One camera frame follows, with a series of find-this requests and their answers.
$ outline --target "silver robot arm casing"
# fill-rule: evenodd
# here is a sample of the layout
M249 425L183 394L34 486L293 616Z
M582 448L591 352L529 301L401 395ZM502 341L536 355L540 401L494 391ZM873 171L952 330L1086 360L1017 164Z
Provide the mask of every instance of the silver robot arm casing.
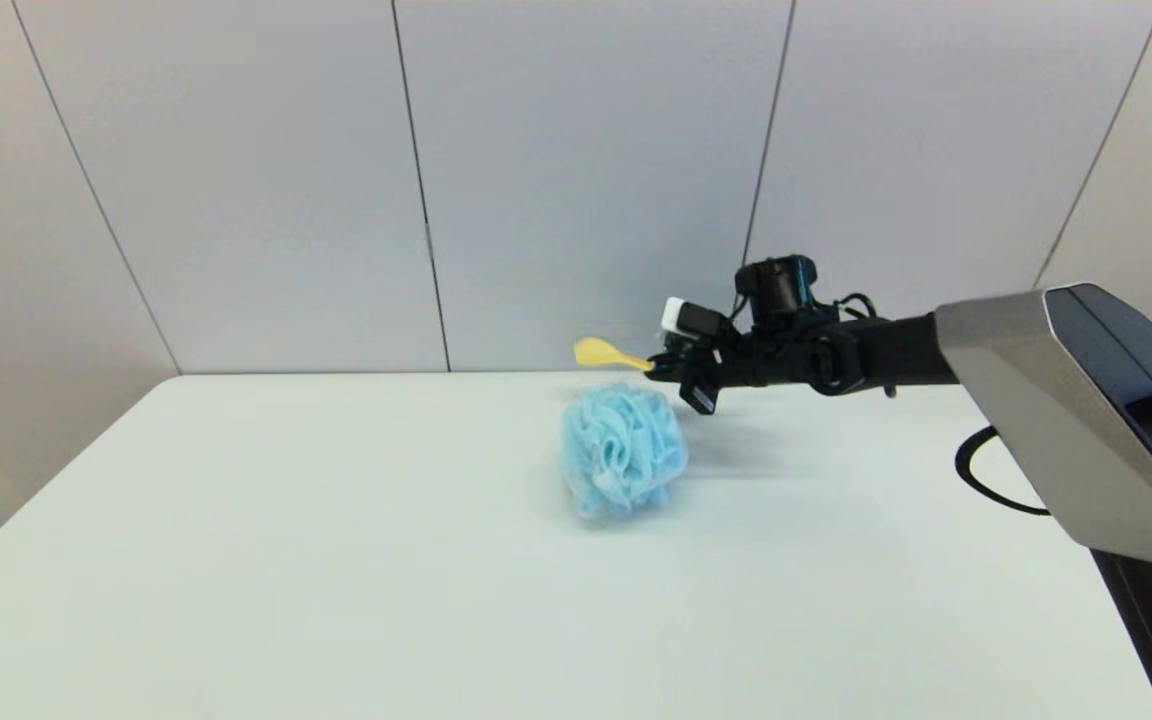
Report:
M1152 561L1152 323L1096 286L935 311L941 353L1077 543Z

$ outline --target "white table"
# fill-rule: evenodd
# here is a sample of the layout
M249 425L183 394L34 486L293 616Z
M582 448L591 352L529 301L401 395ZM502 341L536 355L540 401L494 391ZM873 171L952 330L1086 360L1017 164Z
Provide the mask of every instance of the white table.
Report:
M0 532L0 720L1152 719L961 388L680 404L675 502L593 529L558 418L617 377L165 384Z

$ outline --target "blue bath sponge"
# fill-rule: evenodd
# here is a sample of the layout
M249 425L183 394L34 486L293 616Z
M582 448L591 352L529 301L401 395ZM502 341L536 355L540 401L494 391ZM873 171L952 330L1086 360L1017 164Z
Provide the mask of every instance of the blue bath sponge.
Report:
M563 412L564 479L584 518L664 505L685 465L679 419L659 392L612 384Z

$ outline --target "yellow plastic spoon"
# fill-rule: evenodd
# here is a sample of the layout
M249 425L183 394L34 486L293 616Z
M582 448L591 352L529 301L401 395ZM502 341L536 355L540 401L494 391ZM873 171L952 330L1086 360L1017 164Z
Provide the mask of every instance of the yellow plastic spoon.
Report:
M581 365L621 364L643 370L644 373L655 367L655 364L647 359L621 353L612 342L607 342L602 338L581 338L573 347L573 353L576 354L576 361Z

